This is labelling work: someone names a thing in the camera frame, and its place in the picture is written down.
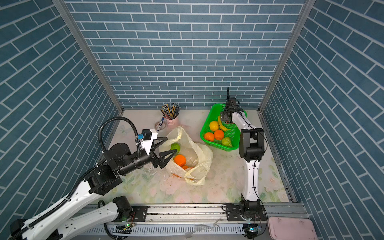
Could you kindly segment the yellow apple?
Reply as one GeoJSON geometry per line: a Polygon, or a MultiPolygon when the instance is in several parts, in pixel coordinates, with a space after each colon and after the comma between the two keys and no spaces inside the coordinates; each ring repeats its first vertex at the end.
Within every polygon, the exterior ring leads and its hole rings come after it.
{"type": "Polygon", "coordinates": [[[209,124],[209,128],[212,132],[215,132],[220,128],[219,123],[217,121],[211,121],[209,124]]]}

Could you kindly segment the orange fruit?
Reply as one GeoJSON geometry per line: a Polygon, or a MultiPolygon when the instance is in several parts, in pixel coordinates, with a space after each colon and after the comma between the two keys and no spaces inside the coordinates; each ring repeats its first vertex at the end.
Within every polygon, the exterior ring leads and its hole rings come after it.
{"type": "Polygon", "coordinates": [[[214,137],[215,137],[215,140],[217,140],[217,141],[221,141],[224,137],[225,137],[225,135],[224,135],[224,131],[222,131],[222,130],[216,130],[215,132],[214,132],[214,137]]]}
{"type": "Polygon", "coordinates": [[[207,132],[204,134],[204,139],[213,142],[215,140],[215,135],[214,133],[207,132]]]}
{"type": "Polygon", "coordinates": [[[186,160],[186,158],[183,156],[183,155],[176,155],[175,157],[174,157],[174,162],[175,162],[175,164],[177,164],[179,167],[183,167],[183,166],[185,166],[186,165],[186,163],[187,163],[187,160],[186,160]]]}

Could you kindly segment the green pear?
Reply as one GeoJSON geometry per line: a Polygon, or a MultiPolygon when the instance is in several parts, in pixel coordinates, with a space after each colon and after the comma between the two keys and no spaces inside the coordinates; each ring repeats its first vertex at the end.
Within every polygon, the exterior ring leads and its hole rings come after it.
{"type": "Polygon", "coordinates": [[[231,138],[230,137],[224,137],[222,140],[221,140],[221,144],[225,147],[229,147],[229,148],[232,148],[233,145],[232,145],[232,141],[231,141],[231,138]]]}

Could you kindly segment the yellow printed plastic bag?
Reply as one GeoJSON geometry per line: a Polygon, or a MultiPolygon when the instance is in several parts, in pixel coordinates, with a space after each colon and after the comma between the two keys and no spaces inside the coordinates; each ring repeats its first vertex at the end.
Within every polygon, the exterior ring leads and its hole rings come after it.
{"type": "Polygon", "coordinates": [[[186,158],[186,169],[183,169],[171,158],[166,170],[171,177],[184,179],[191,186],[203,186],[213,162],[213,151],[203,144],[195,143],[183,127],[176,127],[168,135],[168,140],[160,146],[160,152],[171,150],[172,144],[180,146],[177,155],[186,158]]]}

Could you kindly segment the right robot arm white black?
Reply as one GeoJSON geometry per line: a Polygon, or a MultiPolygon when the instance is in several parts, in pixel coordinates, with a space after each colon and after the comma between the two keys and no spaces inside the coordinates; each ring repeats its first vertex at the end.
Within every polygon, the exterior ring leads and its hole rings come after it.
{"type": "Polygon", "coordinates": [[[257,128],[246,117],[235,97],[227,96],[220,120],[234,124],[240,130],[239,155],[244,160],[246,180],[241,195],[240,212],[244,219],[264,221],[268,218],[264,204],[259,197],[259,170],[265,155],[267,141],[264,130],[257,128]]]}

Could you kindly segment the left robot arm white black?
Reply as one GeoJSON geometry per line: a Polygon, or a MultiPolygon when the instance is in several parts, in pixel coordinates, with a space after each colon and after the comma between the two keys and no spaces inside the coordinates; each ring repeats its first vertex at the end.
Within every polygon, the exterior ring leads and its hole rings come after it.
{"type": "Polygon", "coordinates": [[[122,177],[128,173],[149,163],[154,168],[164,168],[177,153],[177,150],[155,153],[166,140],[166,137],[149,140],[146,148],[134,153],[125,143],[113,145],[104,151],[105,162],[86,171],[65,197],[30,219],[13,222],[10,239],[70,240],[100,224],[117,219],[132,221],[133,208],[126,197],[116,197],[111,203],[81,216],[75,214],[121,184],[122,177]]]}

